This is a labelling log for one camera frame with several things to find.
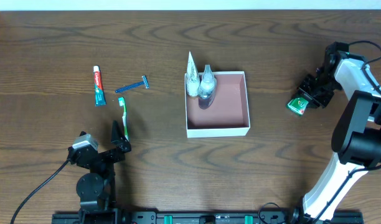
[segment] blue razor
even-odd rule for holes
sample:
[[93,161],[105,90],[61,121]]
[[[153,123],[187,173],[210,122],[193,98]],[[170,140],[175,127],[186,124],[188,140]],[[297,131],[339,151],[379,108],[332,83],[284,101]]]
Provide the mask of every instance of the blue razor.
[[146,75],[143,75],[142,79],[143,79],[143,81],[141,81],[139,83],[134,83],[134,84],[131,84],[131,85],[128,85],[128,86],[124,86],[124,87],[118,88],[115,92],[116,93],[121,93],[121,92],[124,92],[126,90],[130,90],[130,89],[136,88],[136,87],[141,86],[141,85],[145,85],[146,88],[149,88],[149,83],[148,83],[148,79],[146,78]]

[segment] open box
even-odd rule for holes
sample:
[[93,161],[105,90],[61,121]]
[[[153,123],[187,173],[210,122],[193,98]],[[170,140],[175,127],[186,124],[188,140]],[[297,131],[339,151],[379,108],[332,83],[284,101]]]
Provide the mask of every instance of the open box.
[[245,73],[213,72],[213,74],[217,79],[217,89],[213,103],[206,110],[200,109],[199,100],[188,96],[185,89],[187,137],[246,135],[250,129],[250,116]]

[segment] cable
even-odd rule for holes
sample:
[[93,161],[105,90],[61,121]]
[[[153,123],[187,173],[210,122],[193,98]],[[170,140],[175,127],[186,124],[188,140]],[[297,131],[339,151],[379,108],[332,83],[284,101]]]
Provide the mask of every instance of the cable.
[[[354,45],[354,44],[361,44],[361,43],[372,44],[373,46],[377,47],[377,48],[380,50],[380,52],[381,52],[381,46],[379,46],[379,44],[376,44],[375,42],[372,42],[372,41],[369,41],[369,40],[358,40],[358,41],[349,43],[348,46],[351,46],[351,45]],[[377,57],[377,58],[375,58],[375,59],[372,59],[372,60],[369,60],[369,61],[365,62],[365,63],[362,65],[361,69],[365,68],[365,66],[366,66],[367,64],[369,64],[369,63],[371,63],[371,62],[376,62],[376,61],[378,61],[378,60],[380,60],[380,59],[381,59],[381,56],[379,56],[379,57]]]
[[379,166],[376,166],[376,167],[371,167],[371,168],[362,168],[362,169],[356,169],[356,170],[353,170],[351,172],[348,173],[348,176],[346,177],[346,179],[343,181],[343,183],[341,184],[341,186],[338,188],[338,190],[334,193],[332,199],[330,199],[330,201],[327,202],[326,206],[322,209],[322,211],[319,213],[319,215],[315,218],[315,220],[313,221],[312,224],[315,224],[319,219],[320,217],[323,215],[323,213],[325,213],[325,211],[327,210],[327,208],[330,207],[330,205],[333,203],[333,201],[336,199],[336,197],[340,194],[341,190],[346,186],[346,184],[348,183],[348,181],[352,178],[352,176],[357,173],[357,172],[362,172],[362,171],[374,171],[374,170],[379,170],[381,169],[381,165]]
[[265,206],[267,206],[267,205],[274,205],[274,206],[278,207],[279,210],[281,210],[281,212],[286,216],[286,214],[283,212],[282,208],[279,207],[279,205],[277,205],[277,204],[275,204],[275,203],[273,203],[273,202],[268,202],[268,203],[265,203],[265,204],[259,209],[259,211],[258,211],[258,219],[260,220],[260,222],[263,222],[264,224],[269,224],[269,223],[267,223],[266,221],[264,221],[264,219],[262,219],[261,216],[260,216],[260,212],[261,212],[261,210],[263,210],[263,209],[265,208]]
[[60,167],[59,169],[57,169],[54,174],[52,174],[46,181],[44,181],[44,183],[40,184],[38,186],[38,188],[34,189],[33,192],[31,192],[29,194],[29,196],[27,196],[26,199],[23,200],[23,202],[21,203],[21,205],[16,209],[15,211],[15,214],[12,216],[12,219],[11,219],[11,224],[14,224],[15,222],[15,218],[17,216],[17,214],[19,213],[19,211],[22,209],[22,207],[24,206],[24,204],[35,194],[37,193],[37,191],[39,191],[45,184],[48,184],[48,182],[50,180],[52,180],[66,165],[67,163],[69,162],[69,160],[66,160]]

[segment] red toothpaste tube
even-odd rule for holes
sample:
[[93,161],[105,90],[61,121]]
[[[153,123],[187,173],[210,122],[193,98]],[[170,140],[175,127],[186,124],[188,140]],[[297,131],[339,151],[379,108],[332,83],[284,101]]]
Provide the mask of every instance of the red toothpaste tube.
[[105,94],[103,93],[101,71],[99,66],[93,67],[93,81],[95,83],[95,106],[106,105]]

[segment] clear bottle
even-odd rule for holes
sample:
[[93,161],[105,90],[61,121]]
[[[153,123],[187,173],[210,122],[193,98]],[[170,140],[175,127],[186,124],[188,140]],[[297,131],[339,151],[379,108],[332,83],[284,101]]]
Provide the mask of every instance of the clear bottle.
[[206,65],[199,87],[199,107],[207,109],[214,101],[217,80],[211,71],[210,65]]

